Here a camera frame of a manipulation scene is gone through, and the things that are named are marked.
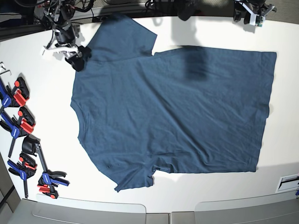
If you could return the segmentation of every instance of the black cable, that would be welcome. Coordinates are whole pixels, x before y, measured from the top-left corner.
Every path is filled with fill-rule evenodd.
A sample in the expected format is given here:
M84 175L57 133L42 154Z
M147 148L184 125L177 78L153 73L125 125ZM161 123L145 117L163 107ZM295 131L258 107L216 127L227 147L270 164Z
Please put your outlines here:
M113 3L106 2L105 0L103 0L103 2L105 2L105 3L108 4L108 5L113 5L113 6L117 6L117 5L125 5L125 4L128 4L128 3L132 3L131 1L129 1L129 2L125 2L125 3L113 4Z
M41 21L41 19L39 19L37 16L33 15L34 18L36 18L38 21L40 21L43 24L43 21Z
M86 1L87 1L87 0L85 0L85 1L81 0L81 2L82 2L82 8L83 8L83 9L85 9Z
M86 13L86 12L88 12L93 7L93 2L94 2L94 0L90 0L89 3L88 3L88 6L86 8L84 8L84 9L78 8L78 7L74 7L74 9L76 11L79 11L79 12L82 12L82 13Z
M92 14L93 14L93 8L91 8ZM94 18L94 14L93 14L93 18ZM92 18L92 22L93 22L93 18Z
M21 14L9 14L9 13L0 13L0 15L21 15Z
M53 40L53 36L54 36L54 31L52 30L52 37L51 37L50 42L49 42L48 45L46 46L46 49L49 49L49 47L51 46L51 44L52 44L52 40Z
M81 0L80 2L82 2L83 0ZM95 2L96 0L94 0L93 2ZM90 1L85 1L85 3L88 3L88 2L90 2ZM79 2L78 2L79 3Z
M22 7L26 7L26 8L31 8L31 7L35 7L35 6L39 6L45 2L47 2L48 0L45 0L45 1L42 1L42 2L39 2L39 3L36 3L36 4L25 4L19 0L14 0L15 3L17 3L19 6L22 6Z
M155 9L150 8L151 1L153 1L153 5L155 6ZM145 2L144 5L145 5L145 8L146 8L145 13L147 13L148 10L151 10L151 11L154 11L155 14L156 14L156 12L159 12L159 13L168 15L168 13L163 12L163 11L157 9L157 3L156 3L156 0L148 0L147 2Z
M48 6L43 6L43 7L44 8L51 8L51 7L54 7L55 5L57 5L58 2L59 2L59 0L52 1Z
M234 2L240 2L240 3L249 3L257 8L260 8L259 5L256 2L253 2L251 0L242 0L242 1L237 1L237 0L233 0Z

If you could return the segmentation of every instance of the blue t-shirt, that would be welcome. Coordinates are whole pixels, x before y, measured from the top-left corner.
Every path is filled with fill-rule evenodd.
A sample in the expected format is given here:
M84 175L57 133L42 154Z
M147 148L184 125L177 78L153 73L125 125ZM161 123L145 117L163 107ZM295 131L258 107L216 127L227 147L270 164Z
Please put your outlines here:
M185 47L115 14L89 43L71 106L79 141L116 191L168 173L255 172L276 53Z

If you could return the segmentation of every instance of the table surface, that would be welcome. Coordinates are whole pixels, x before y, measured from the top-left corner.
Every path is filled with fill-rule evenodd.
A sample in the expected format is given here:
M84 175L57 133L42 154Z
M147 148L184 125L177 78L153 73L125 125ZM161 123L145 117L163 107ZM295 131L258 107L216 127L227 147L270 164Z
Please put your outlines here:
M202 201L231 200L274 194L281 175L299 170L299 25L266 21L262 28L233 24L231 18L192 17L184 22L176 17L135 19L158 34L153 52L197 45L222 49L277 52L270 115L266 121L262 149L255 173L167 174L157 171L154 186L117 193L116 183L97 170L80 145L79 123L70 107L75 71L60 57L44 60L42 46L51 31L0 42L0 61L12 75L3 82L12 86L22 74L30 88L26 106L36 118L33 135L41 139L44 157L52 171L64 171L70 182L59 186L63 198L109 203L143 204L147 213L193 211ZM77 44L86 46L100 24L81 25ZM18 109L6 112L17 115ZM0 129L0 152L8 168L12 137ZM17 162L23 138L16 141L12 161ZM42 167L36 158L36 175L28 180L30 200L43 202L37 181ZM23 182L10 174L16 190L24 197Z

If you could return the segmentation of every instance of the t-shirt hem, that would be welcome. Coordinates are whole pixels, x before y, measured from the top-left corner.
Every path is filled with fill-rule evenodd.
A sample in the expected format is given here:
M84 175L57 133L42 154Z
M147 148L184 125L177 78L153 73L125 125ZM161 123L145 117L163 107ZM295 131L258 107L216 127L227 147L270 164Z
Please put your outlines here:
M149 178L146 182L143 183L137 183L137 184L133 184L133 185L128 185L128 186L124 186L124 187L120 187L119 185L114 188L114 190L116 190L117 192L120 192L121 190L125 190L125 189L131 189L131 188L142 188L142 187L150 187L153 186L154 182L153 182L153 178Z

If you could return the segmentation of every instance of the clamp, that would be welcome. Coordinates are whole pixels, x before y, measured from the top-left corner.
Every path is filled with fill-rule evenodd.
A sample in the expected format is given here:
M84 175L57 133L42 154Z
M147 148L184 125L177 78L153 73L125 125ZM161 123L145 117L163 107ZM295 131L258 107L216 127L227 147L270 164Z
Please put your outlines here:
M60 176L65 177L66 173L60 171L52 172L50 170L43 172L43 175L38 180L37 186L39 187L39 191L53 199L58 198L58 192L54 187L58 187L58 184L69 185L69 182L59 178Z
M33 139L30 136L26 136L22 144L22 152L34 156L36 156L36 154L39 155L43 167L43 174L37 185L40 188L39 191L47 196L50 196L51 198L58 198L58 192L55 190L55 187L58 187L59 184L64 186L69 185L67 180L59 178L65 177L66 173L60 171L52 172L48 170L39 140Z
M21 163L17 162L17 164L8 160L7 163L10 166L8 170L10 173L19 176L23 180L25 197L28 198L27 179L34 176L37 165L30 156L23 152L20 154L19 159Z
M2 118L4 119L4 121L0 121L0 126L9 131L11 133L11 136L13 137L8 153L9 158L11 157L11 154L13 152L16 139L18 137L31 134L35 126L35 120L33 116L25 107L21 107L19 109L18 115L18 120L15 120L14 118L10 119L7 113L3 111Z
M29 90L25 80L22 77L18 77L14 82L13 89L10 90L9 86L4 87L0 79L0 98L2 104L0 114L2 114L4 108L24 106L29 99Z

